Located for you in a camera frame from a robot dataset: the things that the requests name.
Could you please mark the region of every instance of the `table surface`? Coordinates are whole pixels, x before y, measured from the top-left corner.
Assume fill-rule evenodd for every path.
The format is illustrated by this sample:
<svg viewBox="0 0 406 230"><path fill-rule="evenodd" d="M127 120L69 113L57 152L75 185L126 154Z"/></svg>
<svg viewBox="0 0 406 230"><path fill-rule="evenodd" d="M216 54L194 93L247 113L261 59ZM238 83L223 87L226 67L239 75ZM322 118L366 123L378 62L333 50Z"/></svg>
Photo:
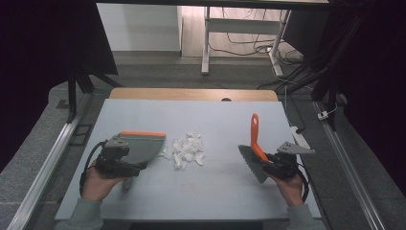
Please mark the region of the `table surface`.
<svg viewBox="0 0 406 230"><path fill-rule="evenodd" d="M154 100L147 100L146 92L150 92ZM233 98L232 95L238 95L239 92L247 95L250 102L200 101L206 97L215 98L212 94L214 92L217 92L215 95L218 98ZM104 102L56 219L67 219L72 214L79 198L79 175L90 150L99 141L124 129L163 131L167 134L163 148L169 146L172 140L183 138L186 132L198 132L203 135L206 154L204 165L190 163L181 171L176 170L172 162L164 157L155 157L133 179L128 193L122 193L121 184L113 189L101 207L104 219L287 219L286 204L277 185L271 179L259 184L237 149L237 145L250 143L253 112L259 114L259 144L265 151L275 151L284 141L293 142L282 104L275 100L252 102L252 95L257 94L255 92L262 92L263 99L273 95L272 91L256 90L113 90L110 96L112 99ZM120 95L131 95L129 98L132 100L118 99ZM193 95L193 100L183 98L185 95ZM313 217L319 218L321 215L311 191L306 203Z"/></svg>

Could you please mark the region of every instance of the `wire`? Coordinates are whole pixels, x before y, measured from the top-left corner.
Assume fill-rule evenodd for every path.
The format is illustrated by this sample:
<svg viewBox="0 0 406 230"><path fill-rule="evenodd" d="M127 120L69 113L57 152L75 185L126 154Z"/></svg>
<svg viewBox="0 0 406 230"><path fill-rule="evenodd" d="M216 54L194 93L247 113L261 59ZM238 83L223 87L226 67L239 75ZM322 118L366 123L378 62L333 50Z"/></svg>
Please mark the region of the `wire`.
<svg viewBox="0 0 406 230"><path fill-rule="evenodd" d="M293 75L296 71L298 71L298 69L299 69L301 66L296 67L296 69L294 69L294 70L293 70L288 76L286 76L286 77L288 78L289 76ZM280 81L282 81L282 80L281 80L281 79L278 79L278 80L275 80L275 81L272 81L272 82L260 84L260 85L257 87L257 89L260 89L260 88L262 88L263 86L267 86L267 85L272 85L272 84L278 83L278 82L280 82Z"/></svg>
<svg viewBox="0 0 406 230"><path fill-rule="evenodd" d="M242 19L246 19L247 17L251 16L251 14L253 14L253 11L254 11L254 9L248 10L249 14L246 15L245 17L243 17Z"/></svg>
<svg viewBox="0 0 406 230"><path fill-rule="evenodd" d="M278 78L278 77L275 75L275 73L272 72L273 75L274 75L274 77L275 77L276 79L280 79L281 81L283 81L283 83L282 83L281 85L279 85L279 86L275 89L275 92L278 94L278 91L279 91L283 86L285 86L287 83L296 83L296 82L293 81L293 80L294 80L296 77L298 77L299 74L301 74L302 71L303 71L305 68L306 68L306 66L303 65L303 64L300 65L300 66L298 66L290 75L288 75L288 76L286 77L287 80L282 80L282 79Z"/></svg>
<svg viewBox="0 0 406 230"><path fill-rule="evenodd" d="M282 11L283 10L281 10L281 12L280 12L280 21L282 20Z"/></svg>
<svg viewBox="0 0 406 230"><path fill-rule="evenodd" d="M327 114L334 112L336 109L337 109L337 103L335 103L335 108L333 110L329 111Z"/></svg>
<svg viewBox="0 0 406 230"><path fill-rule="evenodd" d="M287 100L286 100L286 86L284 87L284 115L286 116L287 122L292 127L292 124L289 121L289 117L287 116Z"/></svg>
<svg viewBox="0 0 406 230"><path fill-rule="evenodd" d="M304 168L305 173L308 175L307 169L305 167L303 167L303 168ZM302 171L300 171L299 168L297 169L297 173L301 177L301 180L304 183L304 193L302 195L302 200L303 200L303 202L305 202L305 200L307 199L307 196L308 196L308 192L309 192L309 188L308 188L309 180L307 180L305 178L304 173Z"/></svg>
<svg viewBox="0 0 406 230"><path fill-rule="evenodd" d="M306 129L305 119L303 118L302 113L301 113L301 111L299 110L299 107L296 105L295 101L293 100L292 96L289 95L289 97L290 97L290 100L291 100L292 103L293 103L293 106L295 106L296 111L298 111L299 119L301 120L300 122L303 124L303 126L301 127L301 130L303 131L303 130Z"/></svg>
<svg viewBox="0 0 406 230"><path fill-rule="evenodd" d="M236 56L251 56L251 55L255 55L255 54L257 53L257 51L255 51L255 52L253 52L253 53L248 53L248 54L237 54L237 53L233 53L233 52L231 52L231 51L217 50L217 49L213 48L213 47L210 45L210 43L208 43L208 44L209 44L210 49L212 49L212 50L214 50L214 51L224 52L224 53L228 53L228 54L232 54L232 55L236 55Z"/></svg>
<svg viewBox="0 0 406 230"><path fill-rule="evenodd" d="M87 157L87 160L86 160L86 164L84 164L83 172L80 175L80 181L79 181L79 192L80 192L80 194L83 192L84 181L86 180L86 176L87 176L87 170L93 167L93 166L88 167L89 163L90 163L90 159L92 158L92 156L95 153L96 149L98 147L100 147L100 146L103 147L106 143L107 143L107 141L98 142L98 144L96 146L94 146L93 149L90 151L90 154L89 154L89 156Z"/></svg>
<svg viewBox="0 0 406 230"><path fill-rule="evenodd" d="M250 14L247 15L247 16L245 16L243 19L245 19L245 18L247 18L248 16L250 16L250 15L252 14L252 11L253 11L253 9L251 9ZM255 12L255 14L254 14L254 18L255 18L256 15L257 15L257 11L258 11L258 9L256 9L256 12ZM224 8L222 8L222 14L223 14L223 18L226 18L226 17L227 17L227 18L230 18L230 16L227 14L227 12L225 11ZM264 13L263 13L262 20L265 18L265 15L266 15L266 10L265 10ZM259 40L259 34L257 35L257 38L256 38L255 40L253 40L253 41L233 41L233 40L230 38L230 34L229 34L229 33L226 33L226 35L227 35L228 40L229 40L231 43L234 43L234 44L252 44L252 43L254 43L254 50L256 51L255 54L257 54L257 53L265 54L266 52L261 52L261 50L264 50L264 49L266 50L266 48L269 48L269 47L271 46L271 45L262 45L262 46L256 47L256 44L257 44L257 43L275 41L275 39ZM223 52L226 52L226 53L229 53L229 54L233 54L233 55L239 55L239 54L230 53L230 52L227 52L227 51L223 51Z"/></svg>
<svg viewBox="0 0 406 230"><path fill-rule="evenodd" d="M278 78L278 76L275 74L274 68L272 68L272 73L274 74L274 77L275 77L275 79L277 79L277 80L284 81L284 82L287 82L287 83L296 83L295 81L283 80L283 79Z"/></svg>
<svg viewBox="0 0 406 230"><path fill-rule="evenodd" d="M278 61L280 61L281 63L283 63L283 64L285 64L285 65L293 65L293 64L302 64L302 63L305 63L301 58L286 58L286 55L287 55L288 53L292 53L292 52L294 52L294 51L296 51L296 50L289 51L289 52L287 52L287 53L284 54L285 57L282 57L282 56L281 56L281 51L278 50L278 55L279 55L279 57L277 57Z"/></svg>
<svg viewBox="0 0 406 230"><path fill-rule="evenodd" d="M227 87L224 87L223 85L221 85L221 84L219 84L217 82L211 81L211 83L214 84L214 85L217 85L218 87L220 87L222 89L228 89Z"/></svg>

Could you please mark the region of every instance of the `tissue paper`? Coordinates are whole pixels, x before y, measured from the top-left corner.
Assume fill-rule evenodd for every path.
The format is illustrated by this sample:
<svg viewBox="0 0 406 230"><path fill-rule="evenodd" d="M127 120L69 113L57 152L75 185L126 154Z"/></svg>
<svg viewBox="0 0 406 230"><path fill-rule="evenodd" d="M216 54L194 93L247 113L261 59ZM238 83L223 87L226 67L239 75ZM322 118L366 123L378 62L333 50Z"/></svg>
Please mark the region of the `tissue paper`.
<svg viewBox="0 0 406 230"><path fill-rule="evenodd" d="M172 160L173 167L185 170L189 163L196 162L203 166L204 148L202 135L197 132L187 132L185 138L178 138L160 153L161 156Z"/></svg>

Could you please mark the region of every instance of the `human hand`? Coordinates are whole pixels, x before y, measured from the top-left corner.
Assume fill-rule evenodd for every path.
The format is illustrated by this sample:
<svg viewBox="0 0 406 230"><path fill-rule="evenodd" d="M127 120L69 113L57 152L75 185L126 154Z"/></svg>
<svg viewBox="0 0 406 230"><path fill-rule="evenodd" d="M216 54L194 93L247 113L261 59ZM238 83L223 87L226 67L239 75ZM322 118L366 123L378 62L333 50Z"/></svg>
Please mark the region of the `human hand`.
<svg viewBox="0 0 406 230"><path fill-rule="evenodd" d="M289 207L304 204L304 201L302 200L303 181L298 174L292 178L281 180L272 174L265 173L277 183L278 188Z"/></svg>
<svg viewBox="0 0 406 230"><path fill-rule="evenodd" d="M81 197L94 201L102 201L111 192L113 187L125 177L105 178L98 170L95 169L96 161L87 170L86 180L83 186Z"/></svg>

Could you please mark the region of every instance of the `metal frame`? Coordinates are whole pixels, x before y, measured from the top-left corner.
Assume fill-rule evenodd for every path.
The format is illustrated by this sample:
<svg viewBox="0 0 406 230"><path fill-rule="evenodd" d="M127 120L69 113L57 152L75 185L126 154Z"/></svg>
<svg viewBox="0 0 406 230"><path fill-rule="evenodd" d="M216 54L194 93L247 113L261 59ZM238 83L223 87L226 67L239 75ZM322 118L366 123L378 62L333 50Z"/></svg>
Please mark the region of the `metal frame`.
<svg viewBox="0 0 406 230"><path fill-rule="evenodd" d="M196 6L196 7L225 7L225 8L256 8L275 10L302 10L302 11L335 11L338 9L363 9L369 0L358 3L343 4L341 1L320 2L301 0L97 0L97 3L110 4L140 4L140 5L167 5L167 6Z"/></svg>
<svg viewBox="0 0 406 230"><path fill-rule="evenodd" d="M324 110L321 109L316 102L313 102L313 106L317 113ZM346 149L340 141L338 133L333 131L327 122L323 122L323 128L325 129L326 135L334 148L338 160L340 161L341 167L349 180L352 190L354 191L355 196L358 199L362 210L364 211L365 217L367 218L367 222L370 224L371 229L386 229L383 221L381 220L381 216L376 210L376 207L374 206L373 201L367 192L367 189L359 178L356 169L352 165Z"/></svg>
<svg viewBox="0 0 406 230"><path fill-rule="evenodd" d="M24 229L28 220L34 212L34 208L40 199L42 192L44 191L46 185L48 184L51 175L62 156L66 146L68 145L69 139L72 136L76 126L78 125L81 116L83 115L83 110L87 106L90 99L90 94L84 94L79 102L78 113L72 122L66 123L62 131L59 133L54 146L52 147L47 159L39 170L30 190L27 192L20 207L12 219L8 230Z"/></svg>
<svg viewBox="0 0 406 230"><path fill-rule="evenodd" d="M287 11L282 21L264 20L244 20L229 18L210 18L210 7L204 9L205 35L202 56L202 75L209 75L210 47L209 36L213 33L234 33L234 34L256 34L256 35L276 35L275 43L268 55L271 59L272 68L277 77L282 77L283 72L279 65L276 53L282 39L284 28L290 11Z"/></svg>

